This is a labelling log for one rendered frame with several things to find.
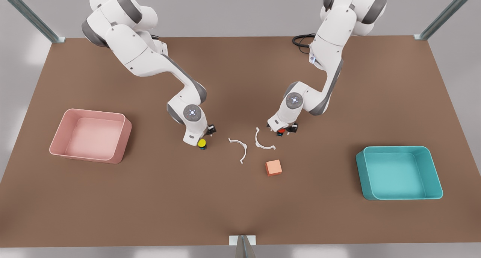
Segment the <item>pink storage box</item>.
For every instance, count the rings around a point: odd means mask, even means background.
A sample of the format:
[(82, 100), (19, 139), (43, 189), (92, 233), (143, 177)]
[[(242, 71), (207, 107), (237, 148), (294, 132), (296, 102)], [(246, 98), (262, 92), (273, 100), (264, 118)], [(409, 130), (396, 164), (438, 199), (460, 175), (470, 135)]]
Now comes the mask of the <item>pink storage box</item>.
[(49, 152), (67, 159), (118, 164), (123, 159), (131, 129), (131, 121), (121, 113), (68, 109)]

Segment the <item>silver frame post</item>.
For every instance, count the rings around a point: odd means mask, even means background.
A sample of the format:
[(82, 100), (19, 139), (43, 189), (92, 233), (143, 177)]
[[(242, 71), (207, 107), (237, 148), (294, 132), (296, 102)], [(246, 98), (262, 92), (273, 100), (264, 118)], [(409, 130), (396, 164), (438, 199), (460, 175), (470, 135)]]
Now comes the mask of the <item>silver frame post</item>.
[(469, 0), (453, 0), (420, 34), (413, 35), (415, 40), (426, 41), (444, 25)]
[(229, 245), (236, 246), (235, 258), (256, 258), (252, 246), (256, 245), (255, 235), (230, 235)]
[(41, 32), (51, 43), (64, 43), (65, 37), (59, 37), (46, 25), (41, 18), (29, 8), (22, 0), (7, 0), (19, 13), (21, 13), (39, 32)]

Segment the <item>orange cube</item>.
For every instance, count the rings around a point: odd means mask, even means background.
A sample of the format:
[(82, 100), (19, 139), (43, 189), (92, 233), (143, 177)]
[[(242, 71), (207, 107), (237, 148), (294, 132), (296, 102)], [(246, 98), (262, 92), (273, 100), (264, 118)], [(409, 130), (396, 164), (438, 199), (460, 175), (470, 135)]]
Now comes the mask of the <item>orange cube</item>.
[(266, 172), (267, 176), (275, 176), (282, 174), (282, 167), (280, 160), (273, 160), (273, 161), (267, 161), (266, 162)]

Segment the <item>blue storage box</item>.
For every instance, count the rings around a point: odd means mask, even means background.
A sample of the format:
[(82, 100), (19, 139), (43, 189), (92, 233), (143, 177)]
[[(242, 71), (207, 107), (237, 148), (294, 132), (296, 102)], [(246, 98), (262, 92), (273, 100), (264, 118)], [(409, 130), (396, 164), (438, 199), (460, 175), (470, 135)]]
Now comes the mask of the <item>blue storage box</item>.
[(431, 152), (424, 146), (368, 146), (357, 153), (355, 160), (366, 200), (443, 197)]

